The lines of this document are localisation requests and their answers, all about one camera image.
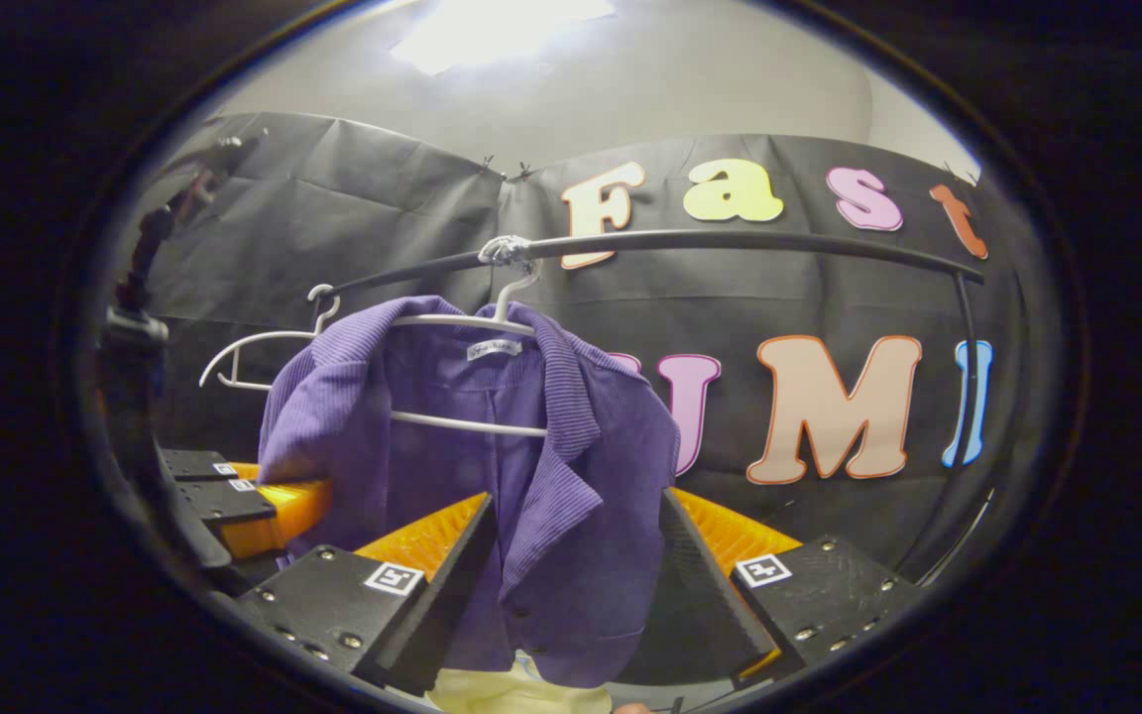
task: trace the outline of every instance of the orange soft finger pad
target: orange soft finger pad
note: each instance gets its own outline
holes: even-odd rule
[[[359,548],[355,555],[425,570],[425,579],[431,580],[457,544],[457,538],[461,537],[464,528],[478,512],[485,496],[488,494],[481,492],[412,521]]]
[[[244,480],[258,479],[258,464],[231,464]],[[332,503],[332,482],[314,480],[289,484],[259,484],[259,496],[275,506],[275,519],[222,526],[223,543],[232,556],[249,557],[281,551],[295,537],[320,522]]]
[[[733,571],[733,564],[740,560],[773,555],[801,546],[798,539],[786,537],[743,514],[735,514],[729,507],[718,506],[679,488],[674,488],[673,494],[690,520],[694,521],[694,528],[699,529],[702,541],[707,544],[717,568],[721,568],[726,578]]]

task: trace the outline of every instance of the white plastic hanger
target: white plastic hanger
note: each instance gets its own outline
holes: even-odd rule
[[[522,248],[528,241],[517,235],[502,235],[488,241],[480,250],[478,258],[484,263],[510,264],[517,248]],[[413,315],[411,318],[399,318],[391,324],[395,327],[404,326],[465,326],[471,328],[484,328],[509,334],[526,335],[536,337],[536,330],[528,326],[508,321],[508,297],[516,290],[530,288],[540,280],[540,260],[530,263],[530,274],[524,279],[513,281],[499,290],[496,297],[496,312],[491,318],[471,318],[468,315]],[[502,433],[510,435],[536,435],[544,438],[548,434],[546,430],[537,430],[533,426],[510,426],[489,425],[485,422],[466,422],[461,419],[448,419],[448,417],[431,417],[426,415],[411,415],[408,411],[391,411],[391,417],[400,422],[411,422],[413,425],[445,426],[449,430],[464,430],[469,432]]]
[[[512,264],[515,263],[513,256],[516,255],[516,249],[522,248],[528,241],[517,235],[502,235],[488,241],[484,244],[484,249],[480,250],[478,258],[484,263],[498,263],[498,264]],[[515,282],[508,283],[499,291],[496,297],[496,312],[491,318],[472,318],[468,315],[413,315],[409,318],[399,318],[397,320],[391,322],[394,327],[404,326],[465,326],[472,328],[485,328],[500,331],[507,331],[508,334],[526,335],[528,337],[536,337],[536,330],[528,326],[517,324],[517,322],[510,322],[508,318],[508,298],[518,289],[529,288],[534,284],[536,281],[540,280],[540,262],[536,260],[530,264],[530,274],[524,276],[524,279],[517,280]],[[312,292],[307,294],[307,299],[314,299],[323,289],[331,289],[332,286],[329,284],[317,284],[316,288],[312,289]],[[218,375],[218,380],[223,384],[234,387],[234,388],[257,388],[259,392],[271,392],[272,385],[267,384],[255,384],[255,383],[242,383],[242,380],[236,379],[236,368],[240,366],[241,347],[242,345],[249,344],[251,342],[259,342],[264,339],[274,339],[282,337],[295,337],[314,339],[319,337],[323,330],[323,322],[329,320],[337,308],[339,308],[341,299],[335,297],[335,303],[329,308],[329,312],[322,313],[320,318],[316,319],[316,329],[314,331],[297,331],[297,330],[281,330],[281,331],[267,331],[267,334],[262,335],[250,335],[242,339],[236,339],[236,342],[228,344],[227,347],[223,348],[218,354],[214,354],[214,360],[209,361],[206,366],[206,370],[200,375],[199,386],[206,384],[206,378],[208,378],[210,370],[215,368],[215,364],[219,362],[223,358],[227,355],[228,352],[232,353],[232,376],[231,379],[226,378],[222,374]],[[512,425],[489,425],[485,422],[467,422],[464,419],[448,419],[448,417],[431,417],[427,415],[412,415],[409,411],[391,411],[391,419],[395,422],[409,422],[413,425],[429,425],[429,426],[444,426],[449,430],[463,430],[468,432],[483,432],[483,433],[499,433],[508,435],[534,435],[534,438],[545,438],[548,435],[548,431],[533,428],[533,426],[512,426]]]
[[[332,289],[331,284],[317,284],[316,288],[312,288],[312,292],[307,294],[308,302],[316,298],[322,290]],[[223,348],[218,354],[214,354],[214,360],[210,360],[206,364],[206,370],[200,375],[200,382],[196,386],[204,386],[206,378],[209,376],[209,371],[218,364],[218,361],[227,355],[228,352],[232,353],[232,376],[231,378],[225,378],[222,372],[218,374],[218,380],[223,384],[234,387],[234,388],[257,388],[259,392],[272,392],[272,385],[268,384],[257,384],[257,383],[242,383],[242,380],[236,378],[236,370],[241,366],[241,347],[251,342],[262,342],[264,339],[278,339],[282,337],[295,337],[299,339],[314,339],[320,337],[321,331],[325,329],[325,320],[332,318],[337,313],[337,308],[341,307],[341,298],[335,295],[335,303],[329,307],[329,312],[322,313],[316,318],[316,329],[313,331],[300,331],[300,330],[276,330],[276,331],[264,331],[264,334],[249,335],[249,337],[242,337],[236,339],[236,342],[228,344],[227,347]]]

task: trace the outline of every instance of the purple jacket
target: purple jacket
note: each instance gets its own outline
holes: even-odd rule
[[[490,316],[489,304],[478,312]],[[473,494],[494,497],[498,544],[445,667],[506,671],[514,650],[563,687],[611,681],[637,647],[662,552],[660,492],[674,483],[678,426],[650,383],[512,304],[536,337],[449,326],[403,297],[335,322],[276,376],[259,481],[331,478],[329,514],[289,544],[357,548]],[[467,360],[471,344],[522,352]],[[412,425],[391,411],[547,428],[547,439]]]

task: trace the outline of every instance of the jacket lapel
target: jacket lapel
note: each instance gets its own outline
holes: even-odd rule
[[[513,303],[510,320],[531,326],[545,359],[545,422],[540,448],[514,539],[505,557],[499,597],[504,600],[568,531],[602,506],[602,497],[571,470],[571,462],[602,438],[589,392],[568,336],[542,313]]]

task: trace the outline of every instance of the jacket collar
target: jacket collar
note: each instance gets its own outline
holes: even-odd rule
[[[477,316],[490,318],[494,313],[494,304],[486,304]],[[400,297],[377,304],[323,330],[312,344],[314,363],[319,367],[368,362],[391,324],[399,318],[412,315],[464,315],[464,312],[436,295]],[[525,304],[510,303],[508,320],[536,330],[536,344],[545,359],[545,416],[549,433],[545,442],[553,444],[560,460],[572,462],[602,438],[576,356],[576,347],[582,342]]]
[[[489,304],[478,316],[490,318],[496,312]],[[316,366],[344,362],[368,362],[378,344],[386,337],[391,322],[411,315],[464,315],[441,297],[403,297],[378,304],[368,311],[335,322],[312,344]],[[571,462],[602,438],[589,392],[580,371],[577,351],[588,344],[568,334],[557,322],[525,304],[512,303],[508,319],[530,326],[536,331],[536,343],[545,360],[545,423],[548,438],[540,448],[536,473],[522,502],[517,524],[502,564],[501,589],[504,600],[526,577],[526,573],[576,524],[588,519],[590,512],[602,506],[602,497],[574,473]]]

